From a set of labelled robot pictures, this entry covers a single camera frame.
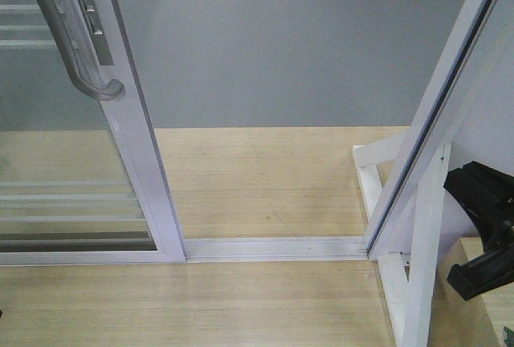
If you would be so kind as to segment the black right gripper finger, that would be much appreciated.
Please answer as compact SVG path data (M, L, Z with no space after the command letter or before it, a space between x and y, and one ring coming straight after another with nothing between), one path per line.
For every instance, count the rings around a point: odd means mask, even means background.
M465 301L508 285L513 282L513 249L488 251L465 264L454 264L447 282Z
M513 245L513 176L472 161L450 171L444 189L472 221L484 251Z

